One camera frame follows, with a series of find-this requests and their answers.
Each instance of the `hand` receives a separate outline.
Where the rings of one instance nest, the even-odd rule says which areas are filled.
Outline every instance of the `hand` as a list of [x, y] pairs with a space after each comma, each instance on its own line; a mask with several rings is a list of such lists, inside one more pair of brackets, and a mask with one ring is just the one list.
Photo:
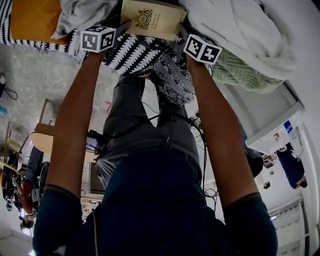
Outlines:
[[186, 54], [186, 68], [192, 73], [197, 68], [206, 68], [202, 62], [198, 62], [193, 59], [191, 56]]

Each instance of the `dark blue sleeve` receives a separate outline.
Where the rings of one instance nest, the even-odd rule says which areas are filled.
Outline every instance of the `dark blue sleeve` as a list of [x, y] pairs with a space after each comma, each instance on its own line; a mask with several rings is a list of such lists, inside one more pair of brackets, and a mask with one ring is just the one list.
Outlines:
[[260, 193], [249, 194], [224, 211], [225, 225], [240, 255], [276, 256], [278, 239]]
[[46, 185], [34, 227], [33, 249], [37, 256], [47, 256], [82, 225], [80, 200], [69, 191]]

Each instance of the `gray pants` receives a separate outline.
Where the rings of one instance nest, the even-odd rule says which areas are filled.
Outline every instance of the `gray pants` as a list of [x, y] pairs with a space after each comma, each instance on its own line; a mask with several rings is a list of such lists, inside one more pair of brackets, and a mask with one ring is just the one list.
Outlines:
[[[132, 126], [145, 121], [139, 128], [106, 144], [106, 154], [97, 160], [98, 174], [106, 188], [120, 162], [131, 153], [147, 150], [173, 151], [183, 156], [197, 173], [201, 181], [202, 173], [195, 138], [187, 122], [170, 115], [160, 116], [154, 127], [144, 109], [142, 96], [145, 79], [135, 76], [121, 76], [113, 91], [112, 108], [105, 121], [103, 134], [114, 136]], [[165, 107], [160, 105], [160, 113], [174, 112], [188, 117], [185, 107]]]

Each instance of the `book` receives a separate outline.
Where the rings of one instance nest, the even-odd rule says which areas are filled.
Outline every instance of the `book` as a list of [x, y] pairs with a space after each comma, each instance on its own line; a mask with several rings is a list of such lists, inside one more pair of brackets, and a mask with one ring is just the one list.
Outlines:
[[132, 20], [127, 34], [173, 41], [187, 12], [181, 6], [153, 0], [123, 0], [121, 22]]

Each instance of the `white towel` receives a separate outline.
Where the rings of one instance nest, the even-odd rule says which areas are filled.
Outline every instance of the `white towel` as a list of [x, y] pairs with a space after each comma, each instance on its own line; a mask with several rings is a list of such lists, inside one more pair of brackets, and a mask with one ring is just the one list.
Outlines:
[[191, 25], [248, 66], [278, 80], [294, 75], [296, 57], [255, 0], [179, 0]]
[[60, 0], [60, 13], [56, 30], [51, 36], [60, 39], [74, 29], [86, 30], [106, 19], [119, 0]]

